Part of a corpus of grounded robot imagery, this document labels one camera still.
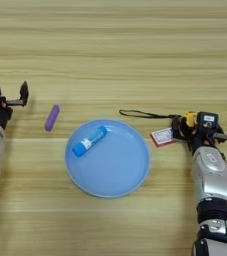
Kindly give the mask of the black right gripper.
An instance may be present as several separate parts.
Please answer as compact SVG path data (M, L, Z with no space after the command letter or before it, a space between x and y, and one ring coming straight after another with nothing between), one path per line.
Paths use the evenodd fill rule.
M185 137L180 131L180 117L175 115L172 119L172 133L173 138L177 140L184 140ZM196 133L188 140L189 150L192 154L200 147L216 148L216 144L225 143L227 141L227 134L218 126L216 129L197 130Z

